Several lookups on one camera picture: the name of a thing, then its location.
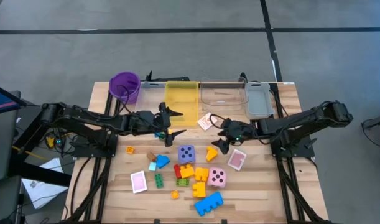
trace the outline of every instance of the monitor screen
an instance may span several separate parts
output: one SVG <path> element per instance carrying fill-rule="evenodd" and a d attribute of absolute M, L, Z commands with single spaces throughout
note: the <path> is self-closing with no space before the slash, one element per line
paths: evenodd
<path fill-rule="evenodd" d="M 0 113 L 19 109 L 25 103 L 6 90 L 0 88 Z"/>

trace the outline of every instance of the gray floor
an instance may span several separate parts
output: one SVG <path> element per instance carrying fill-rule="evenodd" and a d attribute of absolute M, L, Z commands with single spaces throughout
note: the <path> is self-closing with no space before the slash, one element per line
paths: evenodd
<path fill-rule="evenodd" d="M 380 27 L 380 1 L 267 0 L 267 6 L 274 28 Z M 169 27 L 264 27 L 264 21 L 260 2 L 250 0 L 3 0 L 0 7 L 0 30 Z M 330 219 L 380 223 L 380 147 L 360 128 L 361 121 L 380 115 L 380 32 L 274 33 L 274 39 L 282 78 L 296 82 L 304 110 L 340 100 L 355 117 L 347 128 L 315 134 Z M 160 78 L 246 72 L 252 79 L 275 80 L 263 32 L 0 35 L 0 85 L 21 90 L 34 103 L 86 106 L 95 81 L 123 70 L 142 78 L 153 70 Z M 380 143 L 380 128 L 368 134 Z M 27 208 L 29 224 L 45 217 L 58 221 L 64 200 L 61 195 L 39 211 Z"/>

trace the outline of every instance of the yellow bin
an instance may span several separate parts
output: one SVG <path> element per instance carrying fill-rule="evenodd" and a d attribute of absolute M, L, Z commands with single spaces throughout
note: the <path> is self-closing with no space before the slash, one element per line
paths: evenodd
<path fill-rule="evenodd" d="M 183 116 L 170 117 L 172 126 L 195 126 L 198 121 L 198 84 L 192 81 L 167 81 L 165 102 Z"/>

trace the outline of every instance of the clear plastic bin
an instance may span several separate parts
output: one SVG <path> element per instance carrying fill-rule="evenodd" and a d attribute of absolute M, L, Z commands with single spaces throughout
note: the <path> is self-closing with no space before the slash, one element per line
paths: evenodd
<path fill-rule="evenodd" d="M 164 100 L 164 82 L 142 82 L 134 111 L 149 110 L 156 114 L 159 112 L 159 104 Z"/>
<path fill-rule="evenodd" d="M 249 119 L 266 118 L 274 114 L 270 99 L 270 85 L 268 83 L 247 83 L 245 86 L 248 103 L 246 116 Z"/>
<path fill-rule="evenodd" d="M 195 126 L 198 121 L 198 84 L 190 81 L 167 81 L 165 102 L 170 109 L 183 116 L 170 117 L 172 126 Z"/>
<path fill-rule="evenodd" d="M 202 109 L 211 113 L 243 113 L 248 102 L 245 93 L 246 80 L 211 80 L 202 78 L 200 83 Z"/>

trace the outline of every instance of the pink dice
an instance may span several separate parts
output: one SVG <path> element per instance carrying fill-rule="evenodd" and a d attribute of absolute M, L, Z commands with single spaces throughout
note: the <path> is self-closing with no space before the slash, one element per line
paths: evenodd
<path fill-rule="evenodd" d="M 226 185 L 226 172 L 217 167 L 209 168 L 208 186 L 225 187 Z"/>

